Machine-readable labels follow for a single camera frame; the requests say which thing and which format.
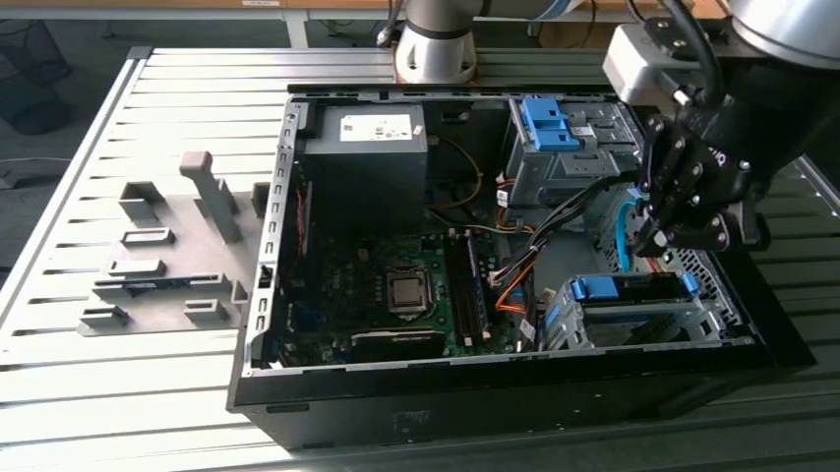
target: floor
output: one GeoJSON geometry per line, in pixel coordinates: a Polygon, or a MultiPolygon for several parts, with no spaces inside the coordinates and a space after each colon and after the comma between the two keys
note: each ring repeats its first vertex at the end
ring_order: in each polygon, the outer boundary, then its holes
{"type": "MultiPolygon", "coordinates": [[[[0,283],[29,238],[49,200],[65,164],[57,160],[8,159],[70,158],[110,88],[128,49],[157,47],[288,47],[281,24],[272,21],[113,22],[114,36],[101,38],[104,22],[46,22],[73,74],[57,85],[73,110],[72,122],[37,137],[14,133],[0,121],[0,171],[10,170],[20,183],[0,191],[0,283]]],[[[372,21],[309,22],[311,47],[372,47],[379,23],[372,21]]],[[[482,23],[475,28],[480,47],[534,47],[522,23],[482,23]]]]}

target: sticker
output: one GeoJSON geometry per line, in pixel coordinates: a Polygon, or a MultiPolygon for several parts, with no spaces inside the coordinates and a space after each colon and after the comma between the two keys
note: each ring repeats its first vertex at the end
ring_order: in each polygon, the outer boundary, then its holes
{"type": "Polygon", "coordinates": [[[524,334],[524,337],[528,341],[534,341],[534,334],[536,334],[536,329],[534,329],[534,325],[527,322],[527,320],[522,319],[522,323],[519,323],[519,331],[524,334]]]}
{"type": "Polygon", "coordinates": [[[507,192],[504,190],[496,190],[496,203],[502,208],[507,208],[507,192]]]}
{"type": "Polygon", "coordinates": [[[345,115],[341,118],[343,142],[410,141],[410,115],[345,115]]]}
{"type": "Polygon", "coordinates": [[[594,136],[590,126],[571,126],[571,132],[575,136],[594,136]]]}

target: black cable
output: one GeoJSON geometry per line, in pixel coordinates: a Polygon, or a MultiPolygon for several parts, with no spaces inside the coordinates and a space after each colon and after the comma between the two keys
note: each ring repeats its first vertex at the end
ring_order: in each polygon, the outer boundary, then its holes
{"type": "Polygon", "coordinates": [[[569,221],[575,219],[585,211],[585,207],[589,201],[597,197],[598,193],[602,190],[609,189],[614,185],[634,182],[637,178],[637,171],[629,171],[595,180],[589,187],[577,192],[577,194],[574,194],[570,199],[562,202],[560,205],[554,208],[551,213],[548,213],[548,216],[546,217],[543,222],[534,229],[534,233],[530,236],[527,245],[532,245],[534,241],[536,241],[543,236],[546,231],[551,230],[554,227],[562,226],[569,221]]]}
{"type": "Polygon", "coordinates": [[[528,351],[539,350],[539,319],[536,314],[536,296],[534,294],[534,271],[531,270],[520,282],[522,297],[524,302],[524,320],[534,327],[534,339],[531,341],[532,346],[528,346],[528,351]]]}
{"type": "Polygon", "coordinates": [[[591,38],[591,32],[594,31],[594,24],[597,23],[598,18],[598,4],[594,0],[589,0],[589,2],[591,3],[591,16],[589,18],[589,25],[586,26],[586,36],[582,37],[582,40],[575,43],[573,47],[583,47],[591,38]]]}
{"type": "Polygon", "coordinates": [[[498,270],[494,275],[494,280],[504,279],[518,267],[530,263],[531,258],[535,258],[542,248],[544,248],[550,234],[583,214],[590,202],[597,198],[602,190],[618,184],[635,182],[637,178],[637,171],[629,171],[611,177],[603,177],[562,202],[534,229],[534,233],[530,235],[527,244],[524,245],[524,252],[512,260],[512,263],[498,270]]]}
{"type": "Polygon", "coordinates": [[[625,1],[627,3],[627,10],[630,11],[630,16],[637,21],[637,23],[643,24],[647,21],[647,19],[642,15],[642,12],[639,12],[639,7],[635,5],[635,0],[625,0],[625,1]]]}
{"type": "Polygon", "coordinates": [[[698,106],[705,108],[719,106],[725,98],[723,71],[711,44],[706,40],[706,34],[681,0],[658,0],[658,3],[670,12],[673,23],[685,35],[685,40],[691,46],[706,79],[706,87],[697,94],[694,101],[698,106]]]}

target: wastebasket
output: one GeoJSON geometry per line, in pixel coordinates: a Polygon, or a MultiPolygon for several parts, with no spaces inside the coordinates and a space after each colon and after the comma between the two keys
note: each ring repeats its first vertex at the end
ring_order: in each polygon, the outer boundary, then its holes
{"type": "Polygon", "coordinates": [[[70,68],[41,21],[0,21],[0,118],[22,135],[48,133],[69,121],[52,83],[70,68]]]}

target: blue cable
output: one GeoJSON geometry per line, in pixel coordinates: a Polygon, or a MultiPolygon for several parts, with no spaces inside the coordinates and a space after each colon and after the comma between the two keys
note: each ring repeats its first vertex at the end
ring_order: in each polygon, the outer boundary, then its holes
{"type": "Polygon", "coordinates": [[[558,17],[563,13],[570,2],[571,0],[554,0],[554,3],[548,5],[548,8],[542,13],[542,15],[539,15],[531,21],[542,22],[544,20],[552,20],[555,17],[558,17]]]}
{"type": "Polygon", "coordinates": [[[625,201],[618,206],[618,214],[615,215],[615,253],[618,254],[618,268],[622,272],[630,271],[630,256],[627,255],[627,241],[625,241],[625,228],[627,226],[627,212],[635,206],[635,200],[625,201]]]}

